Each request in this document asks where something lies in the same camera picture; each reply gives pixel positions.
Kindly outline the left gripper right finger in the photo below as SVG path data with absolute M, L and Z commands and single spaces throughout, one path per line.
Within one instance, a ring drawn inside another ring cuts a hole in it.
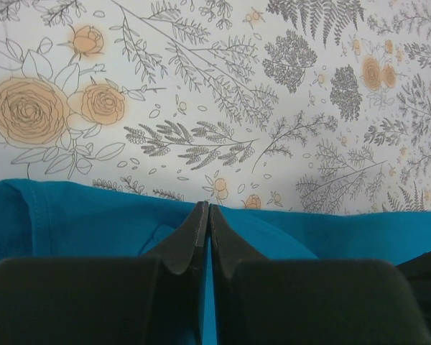
M 397 265 L 431 252 L 431 212 L 210 208 L 219 344 L 431 344 Z

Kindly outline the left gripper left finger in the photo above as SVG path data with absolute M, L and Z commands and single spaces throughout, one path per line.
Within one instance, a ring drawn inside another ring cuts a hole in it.
M 205 204 L 138 257 L 0 261 L 0 344 L 201 344 Z

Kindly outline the teal blue t shirt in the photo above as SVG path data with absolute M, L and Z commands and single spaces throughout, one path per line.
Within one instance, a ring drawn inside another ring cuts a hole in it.
M 210 208 L 205 204 L 201 344 L 217 341 Z M 176 230 L 197 203 L 75 183 L 0 182 L 0 261 L 15 257 L 138 257 Z

